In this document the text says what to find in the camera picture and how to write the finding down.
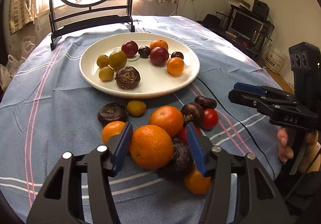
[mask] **computer monitor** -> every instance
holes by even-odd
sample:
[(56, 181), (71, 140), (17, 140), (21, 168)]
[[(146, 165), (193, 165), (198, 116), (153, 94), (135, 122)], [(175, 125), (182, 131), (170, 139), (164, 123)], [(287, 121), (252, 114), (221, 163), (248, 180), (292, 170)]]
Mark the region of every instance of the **computer monitor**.
[(245, 37), (249, 40), (253, 40), (255, 31), (260, 32), (262, 26), (263, 23), (261, 23), (260, 21), (252, 17), (249, 17), (243, 13), (236, 12), (231, 24), (231, 30), (233, 30), (242, 37)]

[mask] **bucket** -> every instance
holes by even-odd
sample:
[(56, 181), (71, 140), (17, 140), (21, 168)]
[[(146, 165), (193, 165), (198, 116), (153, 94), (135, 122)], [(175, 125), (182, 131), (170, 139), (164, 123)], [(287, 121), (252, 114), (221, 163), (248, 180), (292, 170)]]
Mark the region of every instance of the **bucket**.
[(287, 58), (286, 55), (281, 53), (273, 45), (270, 45), (269, 51), (267, 52), (267, 55), (264, 59), (264, 63), (270, 70), (278, 74), (286, 58)]

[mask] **camera lens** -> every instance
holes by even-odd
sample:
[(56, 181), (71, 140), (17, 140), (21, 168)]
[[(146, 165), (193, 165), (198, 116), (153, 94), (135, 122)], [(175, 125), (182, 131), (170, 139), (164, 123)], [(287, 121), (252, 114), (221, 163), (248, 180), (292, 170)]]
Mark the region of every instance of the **camera lens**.
[(300, 57), (297, 54), (295, 55), (295, 63), (297, 64), (298, 68), (301, 67), (301, 60), (300, 60)]
[(307, 60), (307, 57), (305, 56), (305, 54), (302, 55), (302, 64), (304, 67), (306, 67), (308, 65), (308, 60)]
[(291, 65), (294, 66), (294, 58), (291, 56)]

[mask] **white plate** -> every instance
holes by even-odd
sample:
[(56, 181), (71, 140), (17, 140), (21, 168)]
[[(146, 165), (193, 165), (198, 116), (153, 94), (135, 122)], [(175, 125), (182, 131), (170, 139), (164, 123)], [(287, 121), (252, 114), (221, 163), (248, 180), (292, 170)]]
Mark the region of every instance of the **white plate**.
[[(135, 41), (138, 47), (141, 47), (149, 46), (156, 39), (162, 39), (168, 43), (170, 57), (173, 52), (181, 52), (184, 55), (186, 66), (181, 76), (174, 77), (167, 72), (166, 66), (155, 67), (149, 59), (140, 58), (126, 64), (136, 68), (141, 76), (140, 83), (136, 88), (124, 90), (117, 86), (115, 80), (103, 82), (99, 79), (100, 68), (96, 61), (101, 54), (109, 56), (113, 51), (121, 50), (123, 43), (128, 40)], [(138, 56), (139, 54), (128, 61), (134, 60)], [(126, 33), (106, 37), (89, 46), (80, 58), (79, 67), (84, 79), (100, 91), (123, 98), (147, 99), (163, 96), (189, 85), (199, 73), (200, 62), (191, 49), (172, 38), (149, 33)]]

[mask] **speaker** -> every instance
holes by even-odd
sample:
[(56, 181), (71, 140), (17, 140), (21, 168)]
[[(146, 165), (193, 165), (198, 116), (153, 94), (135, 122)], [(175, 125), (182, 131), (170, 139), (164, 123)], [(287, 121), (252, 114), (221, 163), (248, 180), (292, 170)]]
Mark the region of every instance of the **speaker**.
[(254, 0), (252, 13), (262, 17), (263, 19), (267, 20), (269, 15), (270, 8), (266, 3), (263, 3), (259, 0)]

